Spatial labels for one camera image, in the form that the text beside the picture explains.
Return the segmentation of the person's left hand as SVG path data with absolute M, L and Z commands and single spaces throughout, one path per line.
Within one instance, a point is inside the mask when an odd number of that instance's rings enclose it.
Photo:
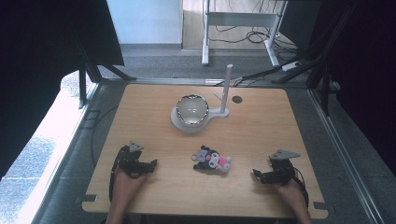
M 112 201 L 117 203 L 130 202 L 144 184 L 145 180 L 145 175 L 141 175 L 138 178 L 131 178 L 124 171 L 117 171 Z

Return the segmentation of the dark curtain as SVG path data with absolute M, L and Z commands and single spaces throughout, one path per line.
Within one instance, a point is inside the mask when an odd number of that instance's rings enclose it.
M 84 65 L 123 65 L 107 0 L 0 0 L 0 178 Z
M 396 175 L 396 0 L 322 0 L 314 34 L 347 5 L 355 9 L 328 59 L 337 99 Z

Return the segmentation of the black and pink plush toy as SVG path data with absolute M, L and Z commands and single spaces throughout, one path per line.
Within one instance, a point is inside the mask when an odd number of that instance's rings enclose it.
M 198 171 L 220 171 L 227 173 L 231 168 L 231 157 L 225 157 L 220 155 L 215 149 L 210 147 L 201 146 L 198 154 L 192 154 L 191 160 L 196 161 L 193 165 L 193 169 Z

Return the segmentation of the white metal desk frame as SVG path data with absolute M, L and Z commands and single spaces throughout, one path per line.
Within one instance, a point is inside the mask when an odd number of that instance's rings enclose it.
M 270 28 L 271 33 L 264 41 L 267 54 L 273 67 L 279 67 L 273 45 L 276 33 L 280 27 L 288 1 L 280 2 L 280 8 L 276 13 L 242 13 L 242 12 L 216 12 L 210 9 L 210 0 L 204 0 L 204 39 L 202 46 L 202 65 L 209 65 L 209 27 L 210 26 L 242 26 Z

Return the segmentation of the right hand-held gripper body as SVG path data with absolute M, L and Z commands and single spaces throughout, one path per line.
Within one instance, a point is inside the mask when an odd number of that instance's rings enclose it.
M 269 183 L 280 183 L 285 185 L 289 183 L 295 176 L 295 168 L 290 159 L 300 157 L 299 153 L 278 149 L 274 154 L 269 156 L 273 171 L 269 177 Z

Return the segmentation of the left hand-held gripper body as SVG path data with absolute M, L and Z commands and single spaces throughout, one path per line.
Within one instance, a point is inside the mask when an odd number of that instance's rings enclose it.
M 139 161 L 144 148 L 135 142 L 119 151 L 118 165 L 131 178 L 138 178 L 147 172 L 146 165 Z

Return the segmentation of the white stand with round base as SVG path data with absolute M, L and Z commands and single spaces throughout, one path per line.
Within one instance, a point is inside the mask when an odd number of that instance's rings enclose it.
M 233 65 L 228 64 L 226 66 L 226 74 L 225 74 L 225 79 L 224 79 L 224 86 L 222 90 L 222 95 L 220 97 L 220 107 L 210 107 L 209 104 L 209 111 L 208 111 L 208 118 L 204 121 L 202 125 L 199 126 L 187 126 L 183 125 L 177 118 L 176 114 L 176 105 L 174 106 L 173 110 L 171 111 L 171 121 L 173 125 L 178 128 L 180 131 L 183 133 L 198 133 L 200 132 L 210 120 L 212 119 L 225 119 L 229 116 L 229 109 L 227 108 L 227 101 L 228 101 L 228 94 L 229 94 L 229 89 L 230 89 L 230 82 L 231 82 L 231 76 L 233 73 Z

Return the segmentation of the shiny silver bowl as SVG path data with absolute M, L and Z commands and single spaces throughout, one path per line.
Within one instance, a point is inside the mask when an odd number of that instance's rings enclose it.
M 197 94 L 182 96 L 176 105 L 178 120 L 187 126 L 199 126 L 208 118 L 209 106 L 206 99 Z

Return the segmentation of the black metal stand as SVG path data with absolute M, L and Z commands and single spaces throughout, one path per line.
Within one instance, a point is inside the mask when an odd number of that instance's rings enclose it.
M 323 31 L 318 40 L 306 50 L 309 55 L 312 55 L 312 53 L 316 54 L 316 57 L 310 63 L 301 66 L 285 77 L 273 80 L 274 84 L 283 84 L 311 70 L 312 73 L 306 80 L 305 86 L 308 89 L 314 89 L 322 81 L 320 108 L 325 115 L 329 115 L 330 74 L 328 73 L 328 59 L 359 1 L 343 0 L 341 8 L 335 14 L 329 26 Z
M 136 77 L 131 77 L 124 72 L 122 72 L 119 68 L 111 65 L 109 63 L 105 63 L 95 57 L 91 57 L 89 53 L 85 50 L 81 40 L 78 37 L 78 34 L 71 30 L 70 34 L 73 38 L 73 42 L 77 48 L 78 60 L 80 62 L 78 68 L 78 89 L 79 89 L 79 106 L 78 108 L 83 108 L 88 103 L 87 98 L 87 77 L 90 78 L 93 83 L 100 83 L 103 79 L 98 66 L 102 65 L 104 68 L 115 74 L 116 76 L 124 79 L 124 80 L 136 80 Z

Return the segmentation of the person's right hand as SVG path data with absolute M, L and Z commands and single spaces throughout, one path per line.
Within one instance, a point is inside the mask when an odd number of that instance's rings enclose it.
M 275 190 L 282 201 L 289 207 L 305 208 L 305 199 L 300 186 L 295 180 L 287 184 L 275 184 Z

